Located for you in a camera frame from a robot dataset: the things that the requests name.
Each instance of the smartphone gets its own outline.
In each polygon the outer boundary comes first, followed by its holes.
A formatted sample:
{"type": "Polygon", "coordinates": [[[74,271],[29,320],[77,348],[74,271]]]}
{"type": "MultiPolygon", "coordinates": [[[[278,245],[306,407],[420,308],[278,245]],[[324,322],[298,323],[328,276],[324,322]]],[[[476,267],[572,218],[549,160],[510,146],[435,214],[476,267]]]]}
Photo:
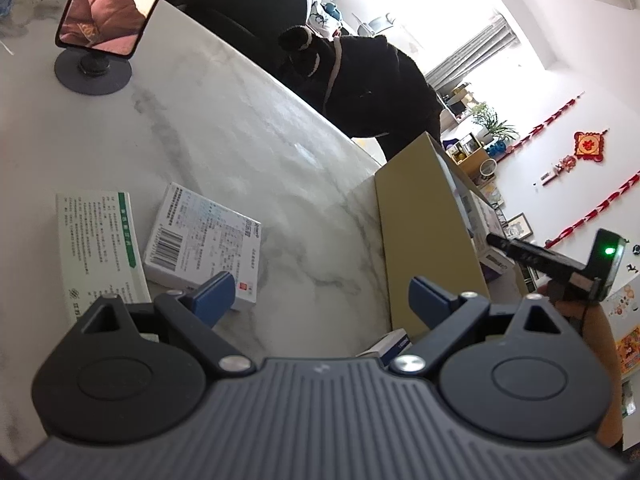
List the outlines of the smartphone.
{"type": "Polygon", "coordinates": [[[158,0],[68,0],[56,45],[129,59],[158,0]]]}

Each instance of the phone stand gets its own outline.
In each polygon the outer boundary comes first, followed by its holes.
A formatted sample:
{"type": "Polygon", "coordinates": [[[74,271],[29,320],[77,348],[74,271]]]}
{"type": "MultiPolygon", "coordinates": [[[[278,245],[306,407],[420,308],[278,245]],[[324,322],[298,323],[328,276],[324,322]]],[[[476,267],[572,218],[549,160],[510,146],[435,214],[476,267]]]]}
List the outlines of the phone stand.
{"type": "Polygon", "coordinates": [[[71,48],[56,58],[54,71],[64,86],[84,95],[113,94],[131,79],[131,65],[126,59],[71,48]]]}

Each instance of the white marble tabletop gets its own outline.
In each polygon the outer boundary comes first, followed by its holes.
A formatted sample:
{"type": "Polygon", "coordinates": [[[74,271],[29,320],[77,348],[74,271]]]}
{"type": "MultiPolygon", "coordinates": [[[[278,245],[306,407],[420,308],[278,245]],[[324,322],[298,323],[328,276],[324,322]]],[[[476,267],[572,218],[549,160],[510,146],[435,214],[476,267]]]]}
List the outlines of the white marble tabletop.
{"type": "Polygon", "coordinates": [[[258,301],[216,327],[248,355],[349,356],[389,329],[379,165],[269,75],[161,2],[116,94],[53,73],[58,13],[0,34],[0,453],[44,437],[30,398],[68,329],[54,194],[130,192],[141,248],[176,181],[262,222],[258,301]]]}

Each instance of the open box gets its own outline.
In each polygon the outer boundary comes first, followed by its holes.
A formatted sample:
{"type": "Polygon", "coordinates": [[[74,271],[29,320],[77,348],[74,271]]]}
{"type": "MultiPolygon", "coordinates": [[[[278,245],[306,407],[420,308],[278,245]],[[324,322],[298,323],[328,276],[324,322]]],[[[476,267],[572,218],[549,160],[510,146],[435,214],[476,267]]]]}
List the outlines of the open box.
{"type": "Polygon", "coordinates": [[[443,162],[468,192],[486,199],[464,171],[430,136],[423,134],[376,172],[386,278],[394,329],[409,337],[428,328],[411,311],[409,282],[414,276],[460,294],[472,290],[492,301],[515,301],[527,294],[518,266],[489,286],[484,280],[459,197],[443,162]]]}

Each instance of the picture frame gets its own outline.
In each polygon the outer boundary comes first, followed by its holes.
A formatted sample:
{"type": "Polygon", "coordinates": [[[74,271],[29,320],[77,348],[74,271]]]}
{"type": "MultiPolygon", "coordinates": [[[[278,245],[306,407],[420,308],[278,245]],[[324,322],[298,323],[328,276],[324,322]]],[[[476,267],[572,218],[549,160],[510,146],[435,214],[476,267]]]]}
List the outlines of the picture frame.
{"type": "Polygon", "coordinates": [[[533,236],[533,229],[531,229],[529,222],[527,222],[524,213],[514,216],[507,222],[507,225],[504,227],[504,235],[509,240],[524,240],[525,238],[533,236]]]}

